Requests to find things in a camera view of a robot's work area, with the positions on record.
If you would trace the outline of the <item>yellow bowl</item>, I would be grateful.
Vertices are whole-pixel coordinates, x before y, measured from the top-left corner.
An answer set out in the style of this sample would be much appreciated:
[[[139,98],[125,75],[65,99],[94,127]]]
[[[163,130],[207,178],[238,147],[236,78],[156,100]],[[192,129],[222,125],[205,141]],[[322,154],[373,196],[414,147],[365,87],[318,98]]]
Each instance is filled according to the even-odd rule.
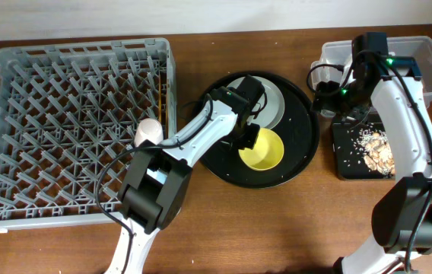
[[[250,169],[266,171],[276,167],[283,159],[284,143],[274,131],[261,128],[253,148],[240,149],[238,153]]]

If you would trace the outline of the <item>food scraps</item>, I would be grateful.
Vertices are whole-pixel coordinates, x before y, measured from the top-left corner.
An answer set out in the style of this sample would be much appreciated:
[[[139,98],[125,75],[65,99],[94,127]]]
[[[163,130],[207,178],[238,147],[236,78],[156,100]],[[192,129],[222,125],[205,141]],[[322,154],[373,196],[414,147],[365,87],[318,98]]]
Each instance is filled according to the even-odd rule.
[[[395,162],[392,149],[384,131],[361,129],[354,141],[359,163],[365,164],[368,173],[375,172],[384,177],[395,176]]]

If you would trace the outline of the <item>pink cup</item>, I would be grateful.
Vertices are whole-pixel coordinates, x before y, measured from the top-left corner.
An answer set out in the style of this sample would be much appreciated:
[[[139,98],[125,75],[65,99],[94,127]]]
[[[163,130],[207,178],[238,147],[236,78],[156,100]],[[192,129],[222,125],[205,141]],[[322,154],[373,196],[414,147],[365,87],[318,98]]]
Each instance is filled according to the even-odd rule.
[[[158,145],[164,139],[161,123],[157,119],[146,118],[139,124],[135,132],[134,143],[138,147],[144,141]]]

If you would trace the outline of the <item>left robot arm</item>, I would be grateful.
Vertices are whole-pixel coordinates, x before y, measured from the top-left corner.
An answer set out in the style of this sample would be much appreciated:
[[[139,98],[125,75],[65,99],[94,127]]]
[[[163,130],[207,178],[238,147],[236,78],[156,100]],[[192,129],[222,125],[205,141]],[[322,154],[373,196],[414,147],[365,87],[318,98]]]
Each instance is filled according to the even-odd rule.
[[[233,147],[253,148],[259,126],[248,123],[263,97],[254,88],[214,89],[205,95],[202,111],[171,139],[155,145],[144,140],[129,149],[132,156],[117,194],[122,230],[109,273],[140,273],[157,234],[175,219],[183,204],[194,164],[224,139]]]

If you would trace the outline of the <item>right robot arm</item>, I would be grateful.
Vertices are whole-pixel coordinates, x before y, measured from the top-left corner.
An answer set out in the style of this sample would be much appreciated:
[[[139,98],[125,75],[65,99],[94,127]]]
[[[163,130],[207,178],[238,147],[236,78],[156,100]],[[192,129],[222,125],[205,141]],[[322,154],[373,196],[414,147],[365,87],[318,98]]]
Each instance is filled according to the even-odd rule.
[[[349,117],[374,107],[393,160],[395,186],[375,205],[372,234],[340,257],[336,273],[411,273],[411,261],[432,253],[432,122],[423,102],[422,74],[412,57],[357,54],[339,82],[310,90],[317,110]]]

